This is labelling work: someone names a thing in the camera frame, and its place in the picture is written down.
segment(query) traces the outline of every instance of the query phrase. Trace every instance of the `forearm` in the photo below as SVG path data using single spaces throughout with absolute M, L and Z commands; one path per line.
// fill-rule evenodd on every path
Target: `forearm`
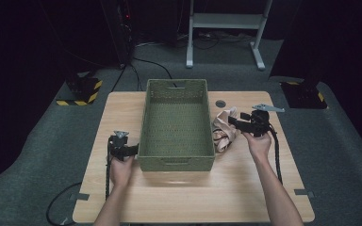
M 117 226 L 120 225 L 121 208 L 126 187 L 114 186 L 107 197 L 104 206 L 95 220 L 95 226 Z
M 295 204 L 279 182 L 269 161 L 256 163 L 272 225 L 303 225 Z

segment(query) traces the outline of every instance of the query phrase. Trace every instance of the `yellow black hazard stripe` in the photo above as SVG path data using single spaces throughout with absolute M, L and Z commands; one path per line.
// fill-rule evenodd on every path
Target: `yellow black hazard stripe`
M 88 101 L 86 100 L 57 100 L 57 104 L 58 105 L 90 105 L 92 104 L 96 97 L 98 96 L 98 91 L 99 88 L 101 88 L 102 86 L 102 81 L 98 81 L 95 84 L 95 87 L 93 88 L 93 93 L 90 96 L 90 98 L 88 99 Z

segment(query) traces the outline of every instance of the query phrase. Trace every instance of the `wooden table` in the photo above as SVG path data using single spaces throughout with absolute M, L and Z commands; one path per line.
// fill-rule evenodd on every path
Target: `wooden table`
M 264 91 L 210 91 L 208 95 L 212 120 L 232 106 L 238 113 L 250 114 L 253 105 L 272 105 L 270 95 Z M 218 100 L 225 101 L 226 107 L 216 107 Z M 128 145 L 138 144 L 144 103 L 145 92 L 108 95 L 80 189 L 89 198 L 76 202 L 74 221 L 95 221 L 105 202 L 107 139 L 114 130 L 127 131 Z M 304 185 L 276 113 L 270 113 L 270 122 L 278 133 L 284 187 L 303 220 L 312 221 L 314 213 L 308 197 L 295 194 L 295 189 L 304 189 Z M 275 169 L 273 145 L 269 159 Z M 138 160 L 135 161 L 125 196 L 122 222 L 270 221 L 255 163 L 242 135 L 237 136 L 225 153 L 216 153 L 210 172 L 142 172 Z

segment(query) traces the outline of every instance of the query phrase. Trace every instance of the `crumpled cloth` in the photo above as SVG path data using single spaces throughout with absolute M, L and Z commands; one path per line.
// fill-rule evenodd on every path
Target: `crumpled cloth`
M 220 112 L 213 121 L 213 142 L 216 152 L 224 152 L 237 137 L 238 130 L 235 125 L 228 123 L 228 116 L 237 117 L 237 108 Z

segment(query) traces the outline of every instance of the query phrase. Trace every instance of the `green basket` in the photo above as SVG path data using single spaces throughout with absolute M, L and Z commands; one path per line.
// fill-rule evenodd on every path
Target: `green basket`
M 138 154 L 141 170 L 210 171 L 214 157 L 206 81 L 148 80 Z

